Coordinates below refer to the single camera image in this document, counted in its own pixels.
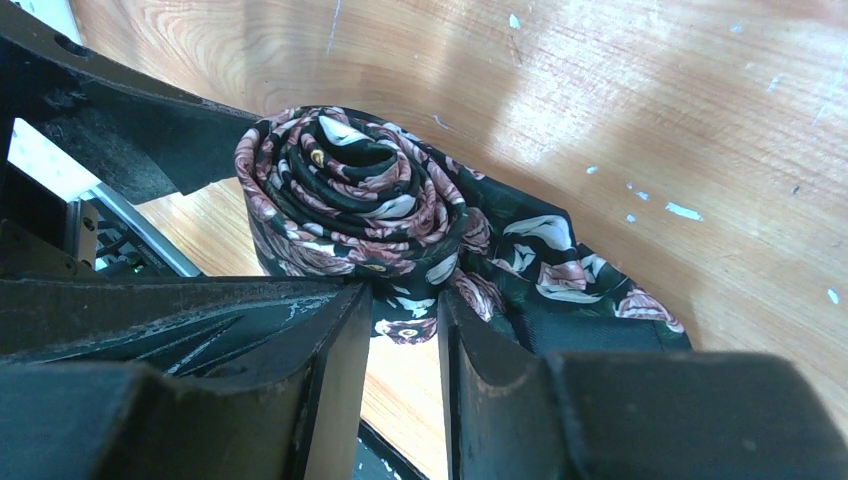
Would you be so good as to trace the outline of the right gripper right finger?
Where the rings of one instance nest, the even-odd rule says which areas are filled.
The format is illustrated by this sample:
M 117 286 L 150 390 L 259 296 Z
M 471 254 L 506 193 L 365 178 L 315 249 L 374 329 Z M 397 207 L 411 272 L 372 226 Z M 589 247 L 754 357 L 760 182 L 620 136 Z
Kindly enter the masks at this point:
M 456 290 L 438 344 L 453 479 L 843 479 L 847 446 L 788 361 L 530 354 Z

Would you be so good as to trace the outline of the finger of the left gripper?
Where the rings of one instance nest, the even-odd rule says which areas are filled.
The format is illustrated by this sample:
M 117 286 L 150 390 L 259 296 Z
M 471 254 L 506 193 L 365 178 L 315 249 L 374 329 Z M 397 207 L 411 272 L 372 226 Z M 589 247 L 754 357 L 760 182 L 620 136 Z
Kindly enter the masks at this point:
M 200 376 L 360 290 L 305 278 L 4 279 L 1 363 L 141 361 Z
M 133 70 L 1 4 L 1 112 L 20 118 L 133 203 L 235 174 L 258 115 Z

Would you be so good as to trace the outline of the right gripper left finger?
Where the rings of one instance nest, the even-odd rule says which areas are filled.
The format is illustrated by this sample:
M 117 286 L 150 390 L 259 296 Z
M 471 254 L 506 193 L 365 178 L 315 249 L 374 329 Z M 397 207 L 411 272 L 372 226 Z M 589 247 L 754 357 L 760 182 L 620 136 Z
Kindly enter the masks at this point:
M 348 479 L 372 292 L 204 375 L 147 362 L 1 363 L 5 479 Z

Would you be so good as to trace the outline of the black pink rose tie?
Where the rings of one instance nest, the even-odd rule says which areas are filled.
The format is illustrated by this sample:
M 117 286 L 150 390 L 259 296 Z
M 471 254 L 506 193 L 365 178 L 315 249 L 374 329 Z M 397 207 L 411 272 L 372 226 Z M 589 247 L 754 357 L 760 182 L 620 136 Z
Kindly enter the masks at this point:
M 375 337 L 433 339 L 454 288 L 533 353 L 691 346 L 668 308 L 577 239 L 566 210 L 385 119 L 291 108 L 244 133 L 234 166 L 263 272 L 370 282 Z

